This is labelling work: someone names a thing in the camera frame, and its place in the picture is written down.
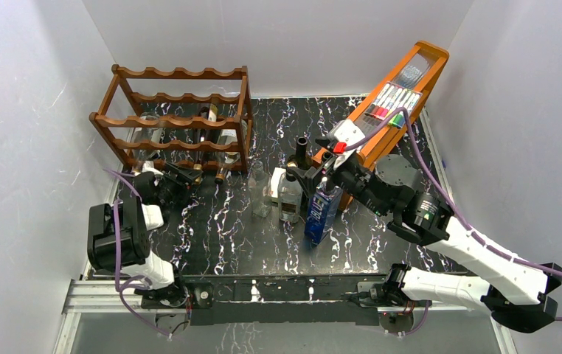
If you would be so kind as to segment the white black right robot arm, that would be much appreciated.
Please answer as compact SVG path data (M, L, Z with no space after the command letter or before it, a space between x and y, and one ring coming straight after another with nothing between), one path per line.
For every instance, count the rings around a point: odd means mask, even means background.
M380 158L373 169L356 157L331 155L320 166L286 166L306 192L332 184L379 216L389 216L388 230L398 237L443 254L468 270L466 275L431 273L394 264L380 285L360 289L354 300L364 307L444 302L480 310L496 322L533 333L558 320L550 293L562 282L561 268L518 264L513 254L485 237L474 237L446 202L424 192L422 174L402 156Z

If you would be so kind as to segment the gold capped bottle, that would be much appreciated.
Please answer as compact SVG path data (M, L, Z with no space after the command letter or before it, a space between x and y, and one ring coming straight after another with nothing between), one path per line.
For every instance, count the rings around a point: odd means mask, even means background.
M204 119L209 120L210 122L217 121L217 113L218 107L213 104L204 104L200 107L198 116ZM195 129L192 133L192 140L194 143L200 143L207 141L209 134L208 130L206 129ZM203 163L205 162L207 152L205 151L196 151L194 152L194 165L193 168L195 170L202 170Z

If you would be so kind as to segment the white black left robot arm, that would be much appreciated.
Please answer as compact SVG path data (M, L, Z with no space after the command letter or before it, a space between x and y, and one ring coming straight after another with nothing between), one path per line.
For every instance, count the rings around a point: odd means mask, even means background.
M167 165L162 172L150 162L135 173L109 174L131 191L125 200L99 204L89 210L87 255L97 271L130 278L130 287L151 308L211 308L213 287L208 282L188 282L178 267L160 258L150 244L150 232L163 227L172 207L189 200L201 170Z

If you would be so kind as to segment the blue bottle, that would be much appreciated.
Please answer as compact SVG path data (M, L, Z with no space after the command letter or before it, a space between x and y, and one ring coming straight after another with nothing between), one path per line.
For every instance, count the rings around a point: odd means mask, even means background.
M308 205L305 236L318 245L330 231L342 196L342 189L323 177Z

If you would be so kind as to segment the dark labelled wine bottle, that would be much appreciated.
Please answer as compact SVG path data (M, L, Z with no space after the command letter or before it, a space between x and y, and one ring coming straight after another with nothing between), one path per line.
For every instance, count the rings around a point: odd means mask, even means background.
M333 155L331 152L325 151L325 152L322 154L321 163L324 164L324 163L326 163L328 160L332 159L333 157L334 157L334 155Z

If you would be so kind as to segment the dark green wine bottle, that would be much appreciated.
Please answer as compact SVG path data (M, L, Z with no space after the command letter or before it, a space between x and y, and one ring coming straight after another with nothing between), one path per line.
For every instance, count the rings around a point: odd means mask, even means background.
M288 157L288 163L293 162L299 169L308 170L311 167L311 158L307 152L308 140L304 136L296 139L294 154Z

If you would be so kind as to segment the clear whisky bottle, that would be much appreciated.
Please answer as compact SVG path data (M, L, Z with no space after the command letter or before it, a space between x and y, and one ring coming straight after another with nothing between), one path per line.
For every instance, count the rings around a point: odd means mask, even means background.
M279 219L289 223L298 222L302 204L302 187L288 167L282 174L277 192Z

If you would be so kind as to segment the clear shelf bottle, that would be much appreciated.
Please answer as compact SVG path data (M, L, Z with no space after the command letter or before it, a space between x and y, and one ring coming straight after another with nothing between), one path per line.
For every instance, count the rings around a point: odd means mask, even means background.
M263 163L256 160L248 177L248 188L252 214L265 218L271 211L271 175L264 169Z

